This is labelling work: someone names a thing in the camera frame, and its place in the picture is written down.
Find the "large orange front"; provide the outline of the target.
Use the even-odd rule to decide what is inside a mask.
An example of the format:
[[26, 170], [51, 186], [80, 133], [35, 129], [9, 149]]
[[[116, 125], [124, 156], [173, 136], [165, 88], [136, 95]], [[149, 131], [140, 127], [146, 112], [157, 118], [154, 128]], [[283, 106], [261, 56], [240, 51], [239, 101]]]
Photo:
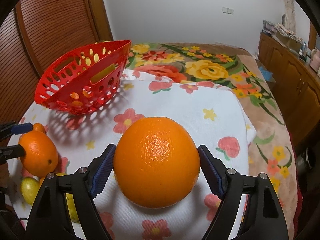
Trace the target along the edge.
[[18, 143], [25, 150], [20, 157], [23, 167], [33, 176], [44, 177], [53, 172], [59, 162], [59, 155], [52, 140], [40, 131], [23, 134]]

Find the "large orange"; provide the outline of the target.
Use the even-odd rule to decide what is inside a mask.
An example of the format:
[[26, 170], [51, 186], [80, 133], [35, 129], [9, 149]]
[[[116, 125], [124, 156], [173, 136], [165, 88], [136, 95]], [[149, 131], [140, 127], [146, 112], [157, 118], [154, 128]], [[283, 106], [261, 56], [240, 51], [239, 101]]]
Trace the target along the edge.
[[124, 196], [150, 209], [172, 206], [193, 189], [200, 157], [189, 133], [166, 117], [134, 122], [119, 140], [113, 159]]
[[53, 172], [59, 162], [59, 155], [52, 140], [40, 131], [23, 134], [18, 143], [25, 150], [20, 157], [23, 167], [33, 176], [44, 177]]

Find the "green guava fruit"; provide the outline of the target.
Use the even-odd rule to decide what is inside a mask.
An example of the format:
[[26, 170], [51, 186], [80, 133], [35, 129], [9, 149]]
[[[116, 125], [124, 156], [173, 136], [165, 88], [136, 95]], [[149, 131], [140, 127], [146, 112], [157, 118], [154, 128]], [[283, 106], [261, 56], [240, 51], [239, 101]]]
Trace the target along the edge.
[[72, 222], [79, 223], [78, 214], [76, 212], [73, 195], [71, 193], [66, 193], [66, 200], [68, 206], [69, 216]]

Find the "small kumquat middle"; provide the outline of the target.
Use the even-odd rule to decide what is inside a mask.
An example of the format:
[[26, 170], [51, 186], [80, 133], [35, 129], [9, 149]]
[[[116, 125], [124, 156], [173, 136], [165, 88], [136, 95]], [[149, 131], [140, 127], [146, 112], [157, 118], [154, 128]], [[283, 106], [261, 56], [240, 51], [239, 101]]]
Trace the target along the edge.
[[47, 133], [45, 126], [43, 126], [41, 123], [38, 123], [38, 122], [33, 124], [33, 130], [42, 132], [44, 134]]

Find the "green tomato left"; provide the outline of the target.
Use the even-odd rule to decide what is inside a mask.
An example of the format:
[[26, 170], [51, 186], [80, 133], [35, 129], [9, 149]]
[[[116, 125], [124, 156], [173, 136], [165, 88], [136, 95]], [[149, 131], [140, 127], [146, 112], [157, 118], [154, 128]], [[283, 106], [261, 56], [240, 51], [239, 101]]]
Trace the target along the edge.
[[21, 194], [27, 204], [33, 205], [39, 188], [40, 184], [38, 180], [31, 177], [23, 178], [21, 182]]

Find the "floral brown bed blanket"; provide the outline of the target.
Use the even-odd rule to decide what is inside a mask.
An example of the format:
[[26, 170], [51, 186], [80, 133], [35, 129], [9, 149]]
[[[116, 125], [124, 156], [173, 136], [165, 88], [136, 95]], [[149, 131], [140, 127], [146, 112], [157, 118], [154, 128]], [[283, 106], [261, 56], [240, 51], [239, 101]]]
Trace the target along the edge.
[[249, 172], [269, 175], [293, 238], [299, 214], [295, 154], [282, 113], [255, 57], [243, 48], [219, 43], [136, 43], [126, 67], [176, 83], [215, 84], [234, 92], [257, 132], [249, 146]]

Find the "red plastic perforated basket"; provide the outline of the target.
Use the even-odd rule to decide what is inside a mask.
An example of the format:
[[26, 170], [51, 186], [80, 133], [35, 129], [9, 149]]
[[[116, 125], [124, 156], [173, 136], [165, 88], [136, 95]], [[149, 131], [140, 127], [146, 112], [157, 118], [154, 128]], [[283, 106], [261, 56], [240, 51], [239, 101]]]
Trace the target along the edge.
[[89, 44], [65, 53], [41, 76], [35, 102], [73, 115], [97, 111], [115, 96], [130, 48], [130, 40], [119, 40]]

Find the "white strawberry print cloth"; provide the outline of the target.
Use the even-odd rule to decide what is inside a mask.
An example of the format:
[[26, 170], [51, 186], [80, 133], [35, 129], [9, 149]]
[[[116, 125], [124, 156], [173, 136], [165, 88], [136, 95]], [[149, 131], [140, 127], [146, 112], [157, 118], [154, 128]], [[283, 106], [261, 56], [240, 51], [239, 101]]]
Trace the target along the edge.
[[33, 103], [24, 123], [47, 133], [15, 135], [54, 150], [54, 166], [73, 174], [100, 157], [109, 144], [114, 158], [99, 174], [102, 193], [93, 202], [113, 239], [201, 239], [223, 193], [211, 190], [197, 148], [206, 146], [226, 167], [248, 174], [248, 145], [256, 131], [233, 92], [214, 84], [178, 84], [125, 71], [115, 96], [104, 93], [91, 114], [71, 116]]

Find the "brown louvered wardrobe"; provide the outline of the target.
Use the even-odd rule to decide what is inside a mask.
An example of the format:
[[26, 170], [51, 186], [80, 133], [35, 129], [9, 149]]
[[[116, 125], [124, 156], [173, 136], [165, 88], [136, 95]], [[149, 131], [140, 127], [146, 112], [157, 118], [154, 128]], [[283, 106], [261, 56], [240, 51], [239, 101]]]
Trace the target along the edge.
[[57, 58], [112, 38], [103, 0], [19, 0], [1, 25], [1, 123], [20, 121]]

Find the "wooden sideboard cabinet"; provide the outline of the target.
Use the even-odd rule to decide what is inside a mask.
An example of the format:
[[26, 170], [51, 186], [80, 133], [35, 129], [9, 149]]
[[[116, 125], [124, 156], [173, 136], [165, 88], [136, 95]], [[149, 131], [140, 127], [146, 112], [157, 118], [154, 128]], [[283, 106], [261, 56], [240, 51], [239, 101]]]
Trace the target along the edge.
[[308, 65], [263, 32], [258, 49], [258, 59], [276, 81], [272, 93], [297, 146], [319, 123], [319, 80]]

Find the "pink bottle on cabinet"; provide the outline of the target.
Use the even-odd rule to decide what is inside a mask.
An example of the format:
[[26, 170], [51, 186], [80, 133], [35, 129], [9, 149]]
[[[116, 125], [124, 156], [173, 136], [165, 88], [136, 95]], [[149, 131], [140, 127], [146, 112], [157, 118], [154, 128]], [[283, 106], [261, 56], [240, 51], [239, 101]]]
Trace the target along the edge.
[[311, 51], [311, 61], [309, 66], [317, 73], [319, 71], [320, 63], [320, 51], [318, 49], [313, 49]]

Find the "beige curtain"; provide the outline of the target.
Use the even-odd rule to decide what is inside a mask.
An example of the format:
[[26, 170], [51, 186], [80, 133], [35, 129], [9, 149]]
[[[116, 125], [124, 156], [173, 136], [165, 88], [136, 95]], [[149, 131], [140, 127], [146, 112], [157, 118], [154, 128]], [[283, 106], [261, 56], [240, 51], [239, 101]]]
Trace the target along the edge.
[[283, 0], [285, 6], [284, 27], [292, 32], [296, 32], [295, 0]]

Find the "white wall switch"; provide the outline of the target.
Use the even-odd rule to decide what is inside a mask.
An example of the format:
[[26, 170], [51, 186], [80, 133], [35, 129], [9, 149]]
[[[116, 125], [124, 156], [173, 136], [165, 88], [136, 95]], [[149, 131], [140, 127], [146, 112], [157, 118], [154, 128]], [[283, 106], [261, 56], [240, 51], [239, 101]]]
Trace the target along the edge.
[[234, 14], [234, 10], [231, 9], [231, 8], [228, 8], [228, 7], [222, 7], [222, 13], [233, 15]]

